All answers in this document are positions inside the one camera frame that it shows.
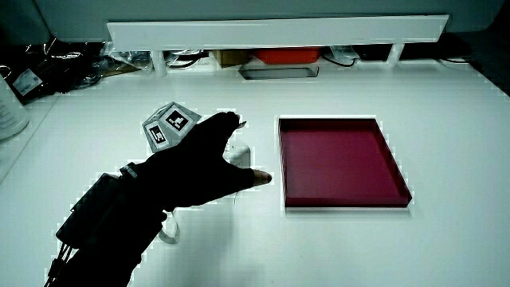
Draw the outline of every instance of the white table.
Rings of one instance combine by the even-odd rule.
[[[245,81],[232,69],[109,77],[55,96],[0,185],[0,285],[43,286],[69,208],[103,172],[142,161],[141,122],[177,101],[234,109],[267,186],[178,208],[131,286],[503,286],[510,281],[510,99],[467,65],[320,64],[317,78]],[[290,215],[279,115],[376,115],[412,192],[408,212]]]

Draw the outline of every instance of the small white object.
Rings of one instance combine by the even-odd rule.
[[[354,51],[354,49],[349,45],[330,46],[329,49],[331,49],[331,52],[333,53],[333,56],[336,60],[359,59],[357,52]]]
[[[24,96],[40,84],[42,80],[31,69],[27,69],[14,81],[13,86]]]
[[[239,168],[249,168],[251,164],[249,147],[240,140],[229,140],[223,152],[223,158]]]
[[[0,140],[19,133],[29,123],[29,113],[0,76]]]

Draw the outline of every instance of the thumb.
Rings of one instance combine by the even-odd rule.
[[[265,171],[253,170],[253,173],[255,174],[254,187],[271,183],[271,180],[273,180],[273,177]]]
[[[229,192],[229,194],[270,183],[273,179],[267,172],[251,168],[239,168],[230,163],[227,163],[223,175],[227,179],[226,192]]]

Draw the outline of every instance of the red tray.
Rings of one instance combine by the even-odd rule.
[[[286,207],[407,207],[375,119],[280,119]]]
[[[320,56],[316,47],[256,49],[252,53],[266,64],[311,64]]]

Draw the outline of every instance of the black glove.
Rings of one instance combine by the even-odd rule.
[[[137,165],[137,181],[164,209],[198,206],[253,186],[271,175],[227,163],[223,152],[239,116],[220,112],[196,124],[176,147],[156,152]]]

